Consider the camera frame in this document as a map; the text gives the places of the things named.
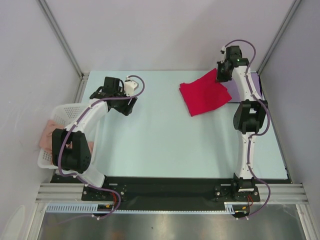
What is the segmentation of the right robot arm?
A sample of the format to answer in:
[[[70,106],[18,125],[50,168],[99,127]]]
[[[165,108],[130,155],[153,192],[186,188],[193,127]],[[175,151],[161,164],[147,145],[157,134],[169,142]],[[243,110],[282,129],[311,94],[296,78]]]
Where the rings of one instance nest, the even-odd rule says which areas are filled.
[[[263,100],[251,76],[251,62],[243,57],[238,45],[227,44],[222,47],[223,59],[217,62],[216,82],[234,81],[240,97],[239,106],[233,116],[233,127],[238,133],[239,150],[237,167],[226,199],[237,202],[246,200],[259,202],[260,194],[253,175],[253,157],[256,138],[267,119],[270,126],[268,102]]]

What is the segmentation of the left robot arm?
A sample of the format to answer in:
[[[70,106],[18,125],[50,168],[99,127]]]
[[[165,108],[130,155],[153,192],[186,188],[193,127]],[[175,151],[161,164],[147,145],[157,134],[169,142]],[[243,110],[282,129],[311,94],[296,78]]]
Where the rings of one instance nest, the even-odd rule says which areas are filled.
[[[105,175],[94,166],[94,150],[89,147],[87,134],[97,129],[101,119],[112,109],[125,116],[132,113],[138,96],[145,89],[145,82],[135,79],[135,75],[125,80],[105,77],[103,85],[90,95],[88,105],[75,120],[52,132],[52,162],[60,175],[93,186],[93,194],[100,200],[110,196],[111,188],[104,184]]]

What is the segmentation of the red t shirt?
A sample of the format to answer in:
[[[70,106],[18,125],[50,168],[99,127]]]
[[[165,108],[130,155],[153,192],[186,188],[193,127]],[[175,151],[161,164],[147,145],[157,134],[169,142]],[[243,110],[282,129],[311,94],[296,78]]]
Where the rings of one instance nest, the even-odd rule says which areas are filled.
[[[179,91],[192,117],[217,110],[232,100],[228,89],[216,81],[217,73],[214,68],[191,83],[179,85]]]

